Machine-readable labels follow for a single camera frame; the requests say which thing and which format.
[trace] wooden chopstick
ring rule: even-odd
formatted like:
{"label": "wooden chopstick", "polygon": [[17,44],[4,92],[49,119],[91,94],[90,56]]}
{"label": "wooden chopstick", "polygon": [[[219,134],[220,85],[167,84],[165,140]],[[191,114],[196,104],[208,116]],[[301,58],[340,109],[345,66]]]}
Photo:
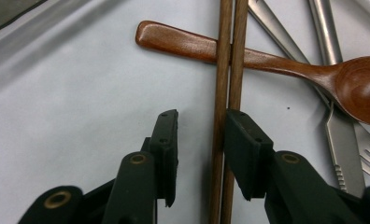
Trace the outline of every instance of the wooden chopstick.
{"label": "wooden chopstick", "polygon": [[[229,108],[240,110],[241,90],[244,70],[244,48],[246,43],[246,28],[248,16],[248,1],[235,1],[235,25],[232,45],[232,65],[229,89]],[[221,200],[221,223],[230,224],[232,219],[232,203],[235,177],[224,163],[223,187]]]}
{"label": "wooden chopstick", "polygon": [[217,224],[220,221],[223,131],[226,116],[228,71],[231,57],[232,4],[232,0],[221,0],[220,29],[217,45],[210,211],[208,220],[210,224]]}

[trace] metal utensil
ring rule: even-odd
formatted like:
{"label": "metal utensil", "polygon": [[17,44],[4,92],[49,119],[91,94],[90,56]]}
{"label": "metal utensil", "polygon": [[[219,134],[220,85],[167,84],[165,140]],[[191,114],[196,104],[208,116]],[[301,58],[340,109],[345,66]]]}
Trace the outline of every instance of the metal utensil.
{"label": "metal utensil", "polygon": [[[320,48],[323,52],[323,62],[326,65],[342,63],[339,42],[334,28],[334,18],[330,2],[327,0],[309,0],[316,27],[319,34]],[[370,175],[370,133],[358,122],[351,120],[356,133],[357,146],[363,169]]]}
{"label": "metal utensil", "polygon": [[[258,2],[249,0],[249,12],[291,59],[302,63],[309,63],[264,0]],[[363,173],[357,155],[357,143],[352,125],[349,125],[346,115],[335,109],[334,105],[330,103],[330,100],[319,89],[315,89],[321,100],[330,108],[330,117],[327,120],[326,132],[339,188],[354,195],[361,196],[365,185],[363,183]],[[352,154],[353,156],[347,159],[348,154]]]}

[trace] spoon bowl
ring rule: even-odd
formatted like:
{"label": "spoon bowl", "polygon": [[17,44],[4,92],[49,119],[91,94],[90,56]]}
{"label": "spoon bowl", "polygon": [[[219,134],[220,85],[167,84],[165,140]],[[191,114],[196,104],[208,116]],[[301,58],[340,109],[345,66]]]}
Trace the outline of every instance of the spoon bowl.
{"label": "spoon bowl", "polygon": [[[142,21],[138,25],[135,42],[148,49],[208,63],[217,60],[217,40],[154,21]],[[244,67],[308,79],[320,86],[344,112],[370,124],[370,57],[318,66],[245,49]]]}

